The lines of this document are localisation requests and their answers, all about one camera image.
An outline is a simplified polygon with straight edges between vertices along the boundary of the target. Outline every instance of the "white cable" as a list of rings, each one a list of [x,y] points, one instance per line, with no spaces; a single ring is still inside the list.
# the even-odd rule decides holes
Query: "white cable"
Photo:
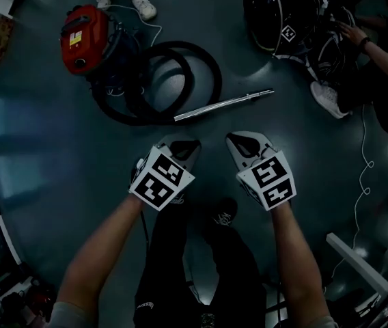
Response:
[[[141,95],[144,95],[144,88],[141,86]],[[112,97],[120,97],[120,96],[123,96],[124,95],[124,91],[121,93],[121,94],[113,94],[113,89],[110,89],[110,90],[107,90],[106,91],[106,94],[108,94],[109,96],[112,96]]]
[[[373,161],[368,161],[364,155],[364,143],[365,143],[365,120],[364,120],[364,107],[365,105],[363,105],[363,111],[361,112],[361,118],[363,120],[363,127],[364,127],[364,135],[363,135],[363,143],[361,144],[361,155],[363,156],[363,159],[365,161],[365,167],[363,169],[363,171],[361,172],[361,175],[359,175],[359,185],[361,186],[361,194],[359,195],[357,201],[355,202],[355,207],[354,207],[354,211],[355,211],[355,224],[357,225],[357,233],[355,233],[355,235],[353,236],[353,242],[352,242],[352,249],[355,248],[355,240],[357,238],[357,235],[360,231],[360,228],[359,228],[359,225],[358,225],[358,218],[357,218],[357,205],[358,205],[358,202],[359,200],[361,199],[361,197],[363,195],[369,195],[371,190],[369,187],[366,187],[364,188],[363,187],[363,183],[361,182],[361,178],[363,177],[364,175],[364,172],[367,170],[367,168],[370,168],[372,169],[373,166],[374,166],[374,162]],[[344,259],[342,259],[340,262],[338,262],[337,266],[335,266],[333,268],[333,271],[332,271],[332,276],[331,278],[333,278],[333,276],[335,275],[335,270],[337,269],[337,267],[344,261]]]
[[[137,15],[139,16],[139,20],[144,24],[144,25],[147,25],[149,27],[153,27],[153,28],[159,28],[158,32],[156,33],[156,35],[154,36],[153,38],[153,41],[152,41],[152,44],[150,45],[150,47],[152,47],[154,45],[154,42],[156,41],[156,38],[158,37],[158,35],[162,32],[162,26],[160,25],[151,25],[149,23],[146,23],[142,20],[141,18],[141,15],[139,14],[138,10],[135,9],[135,8],[129,8],[127,6],[123,6],[123,5],[108,5],[108,6],[105,6],[105,9],[106,8],[125,8],[127,10],[133,10],[137,13]]]

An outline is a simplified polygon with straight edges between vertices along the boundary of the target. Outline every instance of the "black pants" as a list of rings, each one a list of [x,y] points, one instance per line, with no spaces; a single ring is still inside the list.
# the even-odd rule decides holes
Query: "black pants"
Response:
[[[380,125],[388,133],[388,78],[373,62],[362,67],[338,90],[338,107],[343,113],[371,102]]]
[[[136,327],[198,328],[202,314],[213,314],[215,327],[264,327],[266,291],[255,259],[227,226],[206,228],[220,280],[209,306],[197,302],[182,263],[187,219],[185,205],[169,204],[158,215],[135,297]]]

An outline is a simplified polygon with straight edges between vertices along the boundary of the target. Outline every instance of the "equipment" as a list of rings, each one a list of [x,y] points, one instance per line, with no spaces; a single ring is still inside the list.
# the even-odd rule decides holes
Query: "equipment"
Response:
[[[262,49],[275,54],[303,53],[327,0],[243,0],[247,26]]]
[[[222,85],[221,72],[219,65],[208,52],[189,42],[173,41],[151,46],[141,53],[138,41],[121,23],[117,23],[114,17],[107,16],[103,11],[90,5],[77,6],[69,12],[61,32],[61,48],[67,69],[72,74],[86,77],[91,83],[92,95],[102,111],[110,118],[127,125],[175,124],[218,108],[249,99],[255,100],[274,92],[264,90],[217,103]],[[188,62],[174,51],[174,48],[187,49],[194,53],[211,69],[214,77],[212,93],[206,107],[176,116],[177,110],[191,93],[194,77]],[[149,61],[161,56],[173,59],[179,64],[184,75],[184,87],[174,103],[159,112],[142,94],[146,83],[143,74],[147,73]],[[108,95],[124,95],[127,109],[135,116],[114,109],[107,103]]]
[[[340,83],[357,69],[357,53],[343,42],[337,21],[355,25],[344,7],[328,0],[244,0],[256,44],[278,59],[303,64],[320,83]]]
[[[138,162],[129,192],[161,211],[168,203],[180,199],[182,191],[194,181],[189,170],[201,149],[200,141],[187,135],[164,137]]]
[[[226,144],[240,172],[277,153],[277,149],[263,134],[250,131],[228,133]]]
[[[296,195],[285,155],[278,152],[263,134],[229,133],[226,144],[239,170],[237,181],[263,208],[271,210]]]

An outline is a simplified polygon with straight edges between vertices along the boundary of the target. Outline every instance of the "black sneaker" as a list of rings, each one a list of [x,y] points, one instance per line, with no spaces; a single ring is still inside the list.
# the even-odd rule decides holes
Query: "black sneaker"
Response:
[[[236,203],[236,200],[225,198],[221,200],[215,207],[215,210],[211,212],[211,219],[217,225],[231,226],[237,210],[238,204]]]

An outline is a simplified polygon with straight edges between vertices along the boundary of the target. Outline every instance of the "wire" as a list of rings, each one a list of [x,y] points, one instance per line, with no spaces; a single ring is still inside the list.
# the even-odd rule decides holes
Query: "wire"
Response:
[[[127,7],[127,6],[123,6],[123,5],[108,5],[108,6],[105,6],[105,9],[107,8],[125,8],[127,10],[132,10],[132,11],[135,11],[137,13],[137,15],[139,16],[139,20],[144,24],[144,25],[147,25],[149,27],[153,27],[153,28],[159,28],[158,32],[156,33],[156,35],[154,36],[153,38],[153,41],[152,41],[152,44],[150,45],[150,47],[152,47],[154,45],[154,42],[156,41],[156,39],[158,38],[158,35],[162,32],[162,26],[161,25],[151,25],[149,23],[146,23],[142,20],[141,18],[141,15],[139,14],[138,10],[135,9],[135,8],[130,8],[130,7]]]
[[[195,296],[195,298],[197,299],[197,302],[198,303],[202,303],[202,300],[200,300],[200,295],[199,295],[199,292],[197,291],[197,288],[195,287],[195,284],[194,284],[194,276],[193,276],[193,270],[191,268],[191,266],[188,264],[188,269],[189,269],[189,273],[191,274],[191,282],[193,283],[191,286],[193,287],[193,294]]]
[[[352,250],[355,248],[355,241],[357,239],[357,235],[360,231],[360,228],[359,228],[359,225],[358,225],[358,217],[357,217],[357,205],[359,203],[359,200],[361,199],[361,197],[363,195],[369,195],[370,192],[372,191],[369,187],[366,187],[364,188],[363,186],[363,183],[361,181],[365,171],[367,170],[367,168],[369,169],[372,169],[373,166],[374,166],[374,162],[373,161],[368,161],[364,155],[364,143],[365,143],[365,120],[364,120],[364,108],[365,108],[365,105],[363,105],[363,110],[361,112],[361,119],[363,120],[363,127],[364,127],[364,134],[363,134],[363,143],[361,144],[361,155],[363,156],[363,159],[365,161],[365,167],[363,169],[363,171],[361,172],[361,175],[359,175],[359,186],[361,187],[361,194],[359,195],[357,201],[355,202],[355,207],[354,207],[354,211],[355,211],[355,224],[357,225],[357,232],[355,233],[355,235],[353,236],[353,242],[352,242]],[[333,276],[335,275],[335,270],[337,269],[337,267],[344,261],[344,258],[338,262],[337,266],[334,267],[333,271],[332,271],[332,276],[331,278],[333,278]]]
[[[144,228],[144,234],[145,234],[145,258],[147,258],[148,257],[148,251],[150,250],[150,242],[148,240],[146,218],[144,217],[144,212],[143,211],[141,211],[141,220],[142,220],[142,226]]]
[[[141,95],[144,94],[144,91],[145,91],[144,88],[141,86]],[[113,89],[110,89],[106,91],[106,94],[112,97],[120,97],[124,95],[124,91],[121,94],[114,94]]]
[[[371,310],[374,307],[374,304],[380,299],[380,296],[377,295],[376,298],[374,298],[371,302],[368,303],[368,305],[363,308],[362,310],[359,310],[357,312],[358,315],[365,314],[368,310]]]
[[[279,286],[277,287],[277,323],[279,328],[281,328],[281,307],[279,303],[281,302],[281,281],[279,281]]]

